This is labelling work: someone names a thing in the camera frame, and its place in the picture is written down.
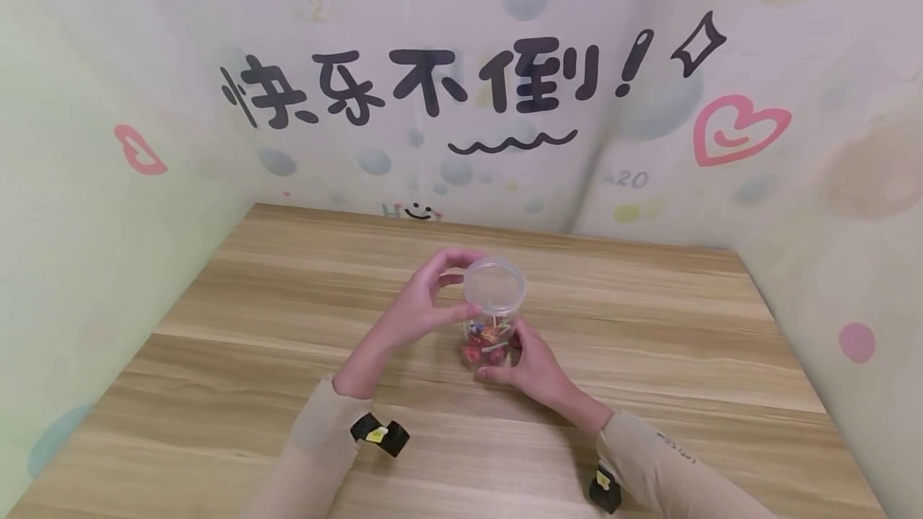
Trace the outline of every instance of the pink heart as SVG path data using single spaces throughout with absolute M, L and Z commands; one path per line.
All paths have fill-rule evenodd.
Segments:
M 151 145 L 147 144 L 147 141 L 144 140 L 141 133 L 136 131 L 134 127 L 129 127 L 127 124 L 120 124 L 115 127 L 113 132 L 115 132 L 115 137 L 122 144 L 122 153 L 125 154 L 128 165 L 134 168 L 135 171 L 142 175 L 148 175 L 148 177 L 162 175 L 167 172 L 167 166 L 164 165 L 160 157 L 154 153 Z M 150 157 L 152 162 L 142 163 L 138 159 L 139 152 L 138 149 L 135 148 L 135 145 L 138 145 L 138 147 Z
M 756 123 L 760 123 L 760 121 L 763 120 L 775 121 L 776 129 L 770 132 L 769 136 L 763 141 L 754 144 L 753 147 L 740 149 L 735 153 L 728 153 L 727 155 L 710 156 L 705 144 L 708 120 L 719 108 L 723 107 L 734 107 L 737 109 L 737 119 L 734 121 L 734 128 L 738 131 L 746 129 L 748 126 Z M 788 125 L 791 121 L 792 113 L 786 111 L 784 108 L 766 108 L 764 111 L 753 112 L 753 101 L 746 98 L 744 95 L 720 96 L 720 98 L 706 105 L 695 119 L 695 126 L 692 130 L 692 147 L 695 150 L 695 160 L 699 163 L 700 167 L 714 167 L 715 165 L 723 165 L 724 163 L 733 163 L 735 161 L 747 159 L 759 153 L 764 148 L 769 147 L 772 141 L 775 141 L 782 135 L 785 129 L 788 129 Z M 739 147 L 741 144 L 748 143 L 749 140 L 751 139 L 747 136 L 729 139 L 724 135 L 723 131 L 717 131 L 715 133 L 715 141 L 721 145 L 721 147 L 725 148 Z

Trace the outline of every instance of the wavy line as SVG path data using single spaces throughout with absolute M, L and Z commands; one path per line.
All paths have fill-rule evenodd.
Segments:
M 566 137 L 561 137 L 559 139 L 552 138 L 548 136 L 545 132 L 539 132 L 538 136 L 535 137 L 535 140 L 532 143 L 523 143 L 522 141 L 517 141 L 515 138 L 506 137 L 503 143 L 499 143 L 496 147 L 488 147 L 484 143 L 474 143 L 471 145 L 471 147 L 468 147 L 466 149 L 460 149 L 459 147 L 455 147 L 454 144 L 449 143 L 449 150 L 452 153 L 455 153 L 457 155 L 472 155 L 473 153 L 476 153 L 478 151 L 481 151 L 481 153 L 486 153 L 488 155 L 496 155 L 497 153 L 502 152 L 510 147 L 516 147 L 517 149 L 523 149 L 524 151 L 530 151 L 534 148 L 539 147 L 539 145 L 541 145 L 542 143 L 548 143 L 548 144 L 554 144 L 554 145 L 567 144 L 570 141 L 573 141 L 576 136 L 577 136 L 577 129 L 572 130 L 570 134 L 567 135 Z

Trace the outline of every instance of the exclamation mark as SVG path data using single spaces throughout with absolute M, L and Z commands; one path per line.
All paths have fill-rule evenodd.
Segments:
M 638 38 L 631 47 L 629 59 L 626 60 L 625 67 L 622 69 L 622 80 L 625 82 L 619 84 L 619 88 L 615 89 L 615 96 L 618 96 L 619 99 L 629 94 L 631 86 L 627 83 L 634 80 L 634 77 L 638 74 L 640 63 L 644 60 L 644 55 L 647 54 L 648 48 L 651 47 L 651 42 L 654 42 L 654 31 L 650 28 L 638 33 Z

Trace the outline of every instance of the plastic jar lid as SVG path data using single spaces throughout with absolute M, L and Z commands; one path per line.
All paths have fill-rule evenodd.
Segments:
M 525 300 L 525 277 L 505 259 L 475 260 L 464 272 L 464 298 L 490 315 L 514 313 Z

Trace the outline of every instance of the beige sleeve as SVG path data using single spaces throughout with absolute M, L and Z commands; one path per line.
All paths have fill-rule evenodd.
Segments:
M 371 400 L 338 396 L 323 379 L 298 416 L 269 477 L 243 519 L 323 519 L 353 466 L 359 446 L 350 429 Z
M 615 412 L 596 449 L 622 489 L 666 519 L 776 519 L 728 479 L 630 413 Z

